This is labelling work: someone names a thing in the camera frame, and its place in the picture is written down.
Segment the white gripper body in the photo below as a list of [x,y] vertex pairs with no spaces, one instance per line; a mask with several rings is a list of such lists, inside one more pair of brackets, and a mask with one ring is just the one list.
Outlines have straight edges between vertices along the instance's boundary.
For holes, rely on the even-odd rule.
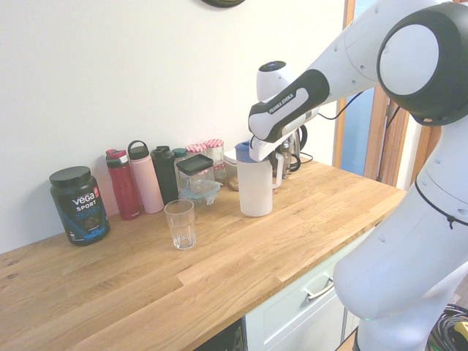
[[269,154],[276,150],[278,145],[278,140],[270,143],[253,136],[249,144],[249,157],[256,162],[262,162]]

